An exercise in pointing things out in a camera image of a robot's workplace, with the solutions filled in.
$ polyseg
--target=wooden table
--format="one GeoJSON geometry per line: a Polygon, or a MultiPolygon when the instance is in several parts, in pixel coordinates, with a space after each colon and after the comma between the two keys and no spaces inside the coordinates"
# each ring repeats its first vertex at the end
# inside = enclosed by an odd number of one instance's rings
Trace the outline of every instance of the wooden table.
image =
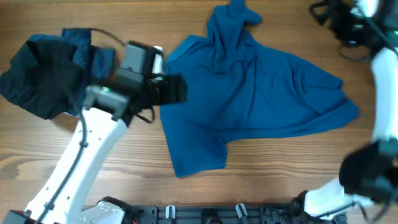
{"type": "MultiPolygon", "coordinates": [[[[97,27],[124,40],[163,46],[170,53],[189,34],[205,35],[213,7],[226,1],[0,4],[0,70],[35,33],[59,34],[62,27],[97,27]]],[[[344,128],[297,138],[250,139],[228,144],[224,170],[183,179],[174,175],[162,123],[135,120],[111,150],[86,204],[110,195],[135,205],[234,205],[288,202],[305,189],[337,177],[345,155],[366,144],[373,128],[374,83],[369,65],[339,58],[339,42],[307,11],[310,0],[247,1],[263,23],[248,28],[265,46],[291,52],[341,77],[360,117],[344,128]]],[[[102,34],[93,44],[121,48],[102,34]]],[[[66,148],[77,120],[60,115],[44,121],[0,97],[0,219],[23,210],[50,176],[66,148]]],[[[384,223],[398,218],[394,208],[384,223]]],[[[363,223],[359,212],[350,223],[363,223]]]]}

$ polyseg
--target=blue fabric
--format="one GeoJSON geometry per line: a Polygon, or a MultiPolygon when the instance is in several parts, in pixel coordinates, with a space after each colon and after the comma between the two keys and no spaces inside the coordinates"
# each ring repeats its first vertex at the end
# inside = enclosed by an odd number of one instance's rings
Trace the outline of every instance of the blue fabric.
{"type": "MultiPolygon", "coordinates": [[[[75,100],[81,105],[86,96],[86,86],[93,80],[108,78],[113,70],[115,51],[91,45],[90,29],[63,29],[61,36],[34,34],[29,40],[59,40],[76,46],[73,62],[79,65],[85,74],[80,80],[78,91],[74,93],[75,100]]],[[[68,113],[77,116],[78,113],[70,103],[68,113]]]]}
{"type": "Polygon", "coordinates": [[[319,133],[358,116],[341,79],[243,29],[261,21],[232,0],[215,7],[206,38],[190,35],[168,58],[167,74],[188,86],[186,102],[160,107],[177,177],[224,168],[230,141],[319,133]]]}

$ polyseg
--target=wooden surface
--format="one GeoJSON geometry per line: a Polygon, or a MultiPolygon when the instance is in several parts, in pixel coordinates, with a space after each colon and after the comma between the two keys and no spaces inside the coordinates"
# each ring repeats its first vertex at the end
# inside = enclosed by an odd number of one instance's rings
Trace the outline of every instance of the wooden surface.
{"type": "MultiPolygon", "coordinates": [[[[187,35],[205,35],[213,7],[227,3],[53,2],[57,3],[0,4],[0,71],[9,68],[8,61],[30,35],[59,34],[62,27],[102,28],[124,40],[163,46],[169,53],[187,35]]],[[[141,205],[288,202],[301,191],[320,187],[337,177],[345,155],[371,137],[373,76],[365,63],[339,58],[338,41],[310,17],[310,3],[248,1],[247,5],[264,19],[250,30],[263,45],[291,52],[343,78],[346,94],[361,108],[356,121],[327,133],[231,142],[226,169],[177,179],[160,120],[152,125],[137,120],[110,152],[86,204],[92,205],[107,195],[141,205]]],[[[102,34],[93,36],[93,44],[117,46],[102,34]]],[[[44,121],[0,96],[1,220],[9,209],[24,209],[34,198],[66,148],[76,122],[66,115],[44,121]]],[[[394,208],[383,223],[395,223],[396,211],[394,208]]],[[[350,213],[349,220],[363,223],[358,212],[350,213]]]]}

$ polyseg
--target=black cloth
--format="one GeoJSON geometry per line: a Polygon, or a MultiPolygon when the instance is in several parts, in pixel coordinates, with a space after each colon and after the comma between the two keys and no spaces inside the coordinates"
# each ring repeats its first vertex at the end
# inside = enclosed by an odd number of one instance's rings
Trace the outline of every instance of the black cloth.
{"type": "Polygon", "coordinates": [[[43,118],[68,111],[65,89],[74,92],[83,70],[72,62],[75,46],[58,40],[27,41],[0,76],[0,94],[43,118]]]}

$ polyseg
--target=folded cloth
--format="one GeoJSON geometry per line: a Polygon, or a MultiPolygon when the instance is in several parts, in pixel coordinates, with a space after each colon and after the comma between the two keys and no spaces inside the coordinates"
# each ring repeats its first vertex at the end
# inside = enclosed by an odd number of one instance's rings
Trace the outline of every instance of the folded cloth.
{"type": "Polygon", "coordinates": [[[0,76],[0,94],[43,119],[69,108],[65,88],[75,91],[83,75],[72,62],[76,47],[58,40],[27,41],[0,76]]]}
{"type": "Polygon", "coordinates": [[[186,102],[160,107],[177,177],[224,168],[230,141],[319,133],[358,116],[341,79],[243,29],[261,21],[243,0],[217,6],[207,37],[188,36],[167,59],[166,73],[188,86],[186,102]]]}
{"type": "MultiPolygon", "coordinates": [[[[114,67],[115,50],[104,49],[91,45],[90,29],[63,29],[61,36],[34,34],[29,40],[59,40],[76,46],[73,62],[83,69],[83,75],[76,92],[73,93],[75,101],[81,105],[86,96],[87,85],[102,78],[108,78],[114,67]]],[[[70,102],[68,113],[76,116],[78,112],[70,102]]]]}

